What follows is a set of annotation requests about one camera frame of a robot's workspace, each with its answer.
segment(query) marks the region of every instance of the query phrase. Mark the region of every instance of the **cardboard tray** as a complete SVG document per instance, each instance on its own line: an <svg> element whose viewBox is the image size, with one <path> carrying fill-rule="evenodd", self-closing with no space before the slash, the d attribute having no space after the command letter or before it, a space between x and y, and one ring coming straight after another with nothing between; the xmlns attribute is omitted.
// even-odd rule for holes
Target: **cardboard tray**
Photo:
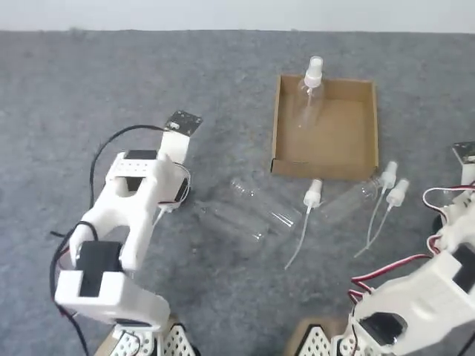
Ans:
<svg viewBox="0 0 475 356"><path fill-rule="evenodd" d="M369 178L379 161L374 83L324 80L321 115L313 126L302 130L292 115L295 89L301 79L278 79L271 172L300 178Z"/></svg>

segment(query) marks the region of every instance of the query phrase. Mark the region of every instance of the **plastic bottle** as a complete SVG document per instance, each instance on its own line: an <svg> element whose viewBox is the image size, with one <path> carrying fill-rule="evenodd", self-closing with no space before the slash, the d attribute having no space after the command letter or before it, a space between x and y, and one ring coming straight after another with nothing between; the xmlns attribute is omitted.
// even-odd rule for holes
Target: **plastic bottle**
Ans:
<svg viewBox="0 0 475 356"><path fill-rule="evenodd" d="M197 201L194 210L203 227L229 239L244 257L259 251L269 235L269 223L228 202Z"/></svg>
<svg viewBox="0 0 475 356"><path fill-rule="evenodd" d="M298 83L295 95L294 117L299 128L314 125L318 121L324 102L324 85L321 81L321 57L313 56L305 77Z"/></svg>
<svg viewBox="0 0 475 356"><path fill-rule="evenodd" d="M241 205L268 219L276 231L290 234L301 219L300 211L279 199L277 194L259 188L253 179L235 177L230 188Z"/></svg>
<svg viewBox="0 0 475 356"><path fill-rule="evenodd" d="M317 224L317 228L326 228L341 222L364 203L374 202L380 187L379 178L372 177L354 185L336 199L323 202L312 214L312 225Z"/></svg>

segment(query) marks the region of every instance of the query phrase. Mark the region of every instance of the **white wire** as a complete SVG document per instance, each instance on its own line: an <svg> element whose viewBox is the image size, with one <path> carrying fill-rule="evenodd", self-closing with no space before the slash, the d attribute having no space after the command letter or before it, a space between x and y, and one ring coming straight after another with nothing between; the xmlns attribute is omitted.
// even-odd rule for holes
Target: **white wire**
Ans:
<svg viewBox="0 0 475 356"><path fill-rule="evenodd" d="M447 214L439 206L429 203L427 199L427 195L432 191L473 191L473 190L475 190L475 187L470 187L470 186L460 186L460 187L453 187L453 188L433 187L433 188L427 189L423 193L422 201L424 202L425 206L439 212L445 218L445 221L448 221Z"/></svg>
<svg viewBox="0 0 475 356"><path fill-rule="evenodd" d="M165 209L160 210L160 213L158 213L157 218L155 219L154 224L152 225L153 227L155 227L155 225L163 217L163 215L165 215L165 213L166 213Z"/></svg>
<svg viewBox="0 0 475 356"><path fill-rule="evenodd" d="M368 243L365 247L363 247L357 254L355 254L355 258L361 256L363 254L363 252L365 252L367 249L369 249L371 247L372 244L374 244L374 242L376 241L376 239L378 238L379 234L381 233L381 230L383 229L383 225L384 223L386 222L386 219L387 219L387 215L389 215L389 212L391 211L391 209L387 209L386 212L384 213L384 216L383 216L383 219L381 220L381 224L379 224L379 227L378 227L378 230L376 231L376 233L374 234L373 238L371 239L370 243Z"/></svg>
<svg viewBox="0 0 475 356"><path fill-rule="evenodd" d="M304 228L302 228L302 235L300 236L300 241L298 242L298 245L297 245L297 248L296 248L294 254L292 255L292 257L290 257L289 262L287 262L287 264L285 265L284 270L287 270L290 267L290 265L292 265L292 262L294 262L294 259L298 255L298 252L300 252L302 244L304 243L305 231L307 230L307 223L309 221L309 215L310 215L311 210L312 210L312 206L309 205L309 207L307 208L307 213L305 214Z"/></svg>
<svg viewBox="0 0 475 356"><path fill-rule="evenodd" d="M435 234L435 235L429 236L428 239L427 239L426 242L425 242L425 244L426 244L426 246L427 246L427 249L428 249L434 256L435 256L436 254L439 254L440 251L437 251L438 249L436 250L435 248L433 248L432 246L430 246L430 241L431 241L431 240L438 240L438 239L440 239L440 238L441 238L440 235Z"/></svg>
<svg viewBox="0 0 475 356"><path fill-rule="evenodd" d="M366 233L366 247L368 247L368 245L370 244L371 231L373 230L374 219L376 218L376 213L378 211L378 208L381 205L381 202L383 201L384 193L385 193L385 189L381 191L381 194L379 195L379 198L378 198L378 202L376 203L373 213L371 214L370 224L368 225L368 232Z"/></svg>

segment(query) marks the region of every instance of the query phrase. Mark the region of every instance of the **transparent bottle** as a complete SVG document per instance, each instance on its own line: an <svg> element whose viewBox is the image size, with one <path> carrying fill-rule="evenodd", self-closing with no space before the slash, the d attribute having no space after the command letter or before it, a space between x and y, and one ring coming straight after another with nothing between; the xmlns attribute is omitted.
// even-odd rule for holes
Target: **transparent bottle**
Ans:
<svg viewBox="0 0 475 356"><path fill-rule="evenodd" d="M329 202L323 202L312 213L312 225L328 228L350 216L366 202L374 202L378 197L381 183L378 177L360 182Z"/></svg>
<svg viewBox="0 0 475 356"><path fill-rule="evenodd" d="M300 211L284 202L276 193L259 188L253 179L235 177L231 180L230 188L240 204L265 217L273 231L290 234L302 217Z"/></svg>
<svg viewBox="0 0 475 356"><path fill-rule="evenodd" d="M269 223L228 202L197 201L195 209L200 224L227 237L244 257L261 249L269 235Z"/></svg>
<svg viewBox="0 0 475 356"><path fill-rule="evenodd" d="M317 123L324 105L324 84L321 81L323 59L313 56L305 77L298 83L294 101L294 117L299 128Z"/></svg>

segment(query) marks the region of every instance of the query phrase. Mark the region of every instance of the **metal bracket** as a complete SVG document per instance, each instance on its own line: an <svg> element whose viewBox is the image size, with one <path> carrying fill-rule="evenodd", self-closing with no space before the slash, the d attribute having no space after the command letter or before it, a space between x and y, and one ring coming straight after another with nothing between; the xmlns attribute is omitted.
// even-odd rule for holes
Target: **metal bracket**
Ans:
<svg viewBox="0 0 475 356"><path fill-rule="evenodd" d="M475 141L454 143L452 150L462 165L462 185L475 180Z"/></svg>

